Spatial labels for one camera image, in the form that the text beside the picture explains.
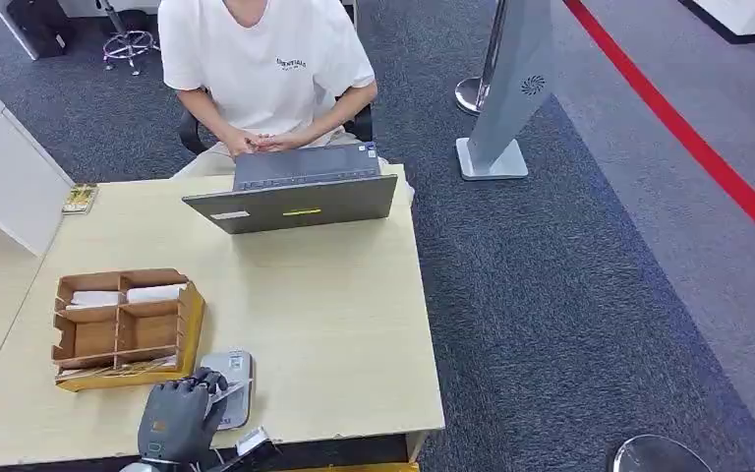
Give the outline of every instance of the robotic hand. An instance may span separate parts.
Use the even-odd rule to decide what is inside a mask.
[[[206,412],[209,396],[219,388],[226,390],[227,380],[206,367],[186,379],[155,385],[138,429],[141,462],[121,472],[183,470],[200,460],[227,407],[219,401]]]

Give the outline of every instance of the wooden organizer tray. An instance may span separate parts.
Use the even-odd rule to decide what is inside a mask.
[[[129,289],[187,283],[178,300],[127,304]],[[68,310],[75,291],[119,291],[118,305]],[[175,269],[69,275],[59,280],[53,325],[61,331],[51,359],[65,370],[105,368],[94,376],[57,381],[83,388],[153,384],[192,373],[201,334],[204,301],[195,284]],[[174,367],[133,372],[134,363],[177,356]]]

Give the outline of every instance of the chair armrest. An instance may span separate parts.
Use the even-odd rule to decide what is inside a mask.
[[[178,136],[181,138],[181,143],[184,144],[184,148],[189,149],[195,155],[206,150],[206,146],[203,145],[198,134],[199,124],[198,119],[185,110],[184,116],[181,117],[181,123],[178,125]]]
[[[360,113],[351,121],[347,121],[343,128],[364,143],[374,141],[372,136],[372,107],[366,105],[366,108],[360,110]]]

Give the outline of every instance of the red line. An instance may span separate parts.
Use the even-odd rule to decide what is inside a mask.
[[[626,79],[638,96],[653,110],[662,123],[684,145],[693,158],[713,177],[737,205],[755,222],[755,190],[742,180],[727,162],[687,123],[667,99],[658,91],[635,63],[623,52],[581,0],[564,0],[580,25],[609,57],[614,67]]]

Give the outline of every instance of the yellow sticker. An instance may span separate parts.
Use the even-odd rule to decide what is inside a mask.
[[[317,214],[322,213],[322,209],[320,208],[314,208],[314,209],[295,209],[293,211],[286,211],[282,213],[282,216],[297,216],[300,214]]]

